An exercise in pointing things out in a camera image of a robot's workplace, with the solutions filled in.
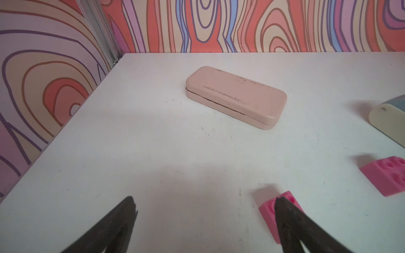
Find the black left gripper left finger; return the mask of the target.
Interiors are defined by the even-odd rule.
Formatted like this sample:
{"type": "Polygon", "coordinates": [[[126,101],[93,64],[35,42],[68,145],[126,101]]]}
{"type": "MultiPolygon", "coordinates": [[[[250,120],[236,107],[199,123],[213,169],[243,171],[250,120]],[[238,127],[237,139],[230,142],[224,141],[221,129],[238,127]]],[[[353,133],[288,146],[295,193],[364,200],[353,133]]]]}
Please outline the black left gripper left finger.
{"type": "Polygon", "coordinates": [[[128,250],[138,210],[127,196],[64,253],[125,253],[128,250]]]}

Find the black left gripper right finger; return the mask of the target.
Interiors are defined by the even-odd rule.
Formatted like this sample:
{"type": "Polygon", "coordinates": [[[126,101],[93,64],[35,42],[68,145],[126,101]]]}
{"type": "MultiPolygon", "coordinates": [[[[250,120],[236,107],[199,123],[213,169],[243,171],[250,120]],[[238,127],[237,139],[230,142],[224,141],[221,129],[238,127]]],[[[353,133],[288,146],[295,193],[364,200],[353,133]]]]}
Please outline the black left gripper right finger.
{"type": "Polygon", "coordinates": [[[303,247],[310,253],[351,252],[285,197],[275,201],[275,219],[285,253],[303,253],[303,247]]]}

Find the pink lego brick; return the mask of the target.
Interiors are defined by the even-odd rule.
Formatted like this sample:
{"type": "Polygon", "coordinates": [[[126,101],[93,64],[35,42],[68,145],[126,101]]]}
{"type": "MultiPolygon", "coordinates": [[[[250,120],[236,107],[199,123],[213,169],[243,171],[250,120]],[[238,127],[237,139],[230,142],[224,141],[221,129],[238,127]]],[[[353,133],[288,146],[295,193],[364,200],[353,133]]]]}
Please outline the pink lego brick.
{"type": "Polygon", "coordinates": [[[280,244],[280,238],[279,238],[279,234],[278,234],[278,229],[277,229],[277,224],[276,224],[276,219],[275,219],[275,202],[277,198],[281,198],[284,197],[286,198],[288,201],[290,201],[294,206],[298,207],[298,209],[302,212],[303,209],[301,208],[301,206],[299,205],[299,203],[297,202],[297,200],[295,199],[295,197],[292,195],[292,193],[290,191],[287,191],[277,197],[274,197],[271,200],[268,200],[267,202],[264,202],[260,207],[259,207],[259,211],[262,215],[262,217],[265,220],[265,223],[268,227],[268,229],[270,230],[275,242],[277,244],[280,244]]]}
{"type": "Polygon", "coordinates": [[[389,197],[405,191],[405,160],[389,157],[371,162],[360,171],[384,196],[389,197]]]}

